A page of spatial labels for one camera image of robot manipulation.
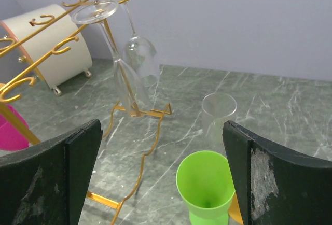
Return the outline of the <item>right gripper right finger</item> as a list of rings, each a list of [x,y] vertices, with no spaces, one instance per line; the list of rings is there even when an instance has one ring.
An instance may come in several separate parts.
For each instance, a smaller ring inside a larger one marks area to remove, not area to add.
[[[227,121],[223,142],[244,224],[331,224],[331,161]]]

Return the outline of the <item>clear flute wine glass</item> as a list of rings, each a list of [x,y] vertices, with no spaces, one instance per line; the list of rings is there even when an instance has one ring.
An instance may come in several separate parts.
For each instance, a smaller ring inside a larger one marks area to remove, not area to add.
[[[99,25],[113,58],[115,88],[120,102],[129,116],[138,118],[150,110],[151,101],[139,76],[121,58],[112,41],[107,18],[112,16],[118,7],[117,1],[100,1],[74,12],[72,21],[79,25],[94,23]]]

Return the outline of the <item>clear round wine glass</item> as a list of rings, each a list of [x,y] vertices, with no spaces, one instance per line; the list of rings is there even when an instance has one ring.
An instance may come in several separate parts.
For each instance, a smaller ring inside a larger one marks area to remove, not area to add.
[[[145,87],[151,87],[159,82],[160,64],[157,60],[155,46],[145,37],[139,36],[134,28],[127,2],[129,0],[114,0],[127,13],[132,35],[124,46],[123,57],[134,69]]]

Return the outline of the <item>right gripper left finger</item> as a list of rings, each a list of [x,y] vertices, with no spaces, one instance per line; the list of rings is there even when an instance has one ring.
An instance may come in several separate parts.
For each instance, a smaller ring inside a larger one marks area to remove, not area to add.
[[[1,224],[78,224],[102,140],[93,119],[1,157]]]

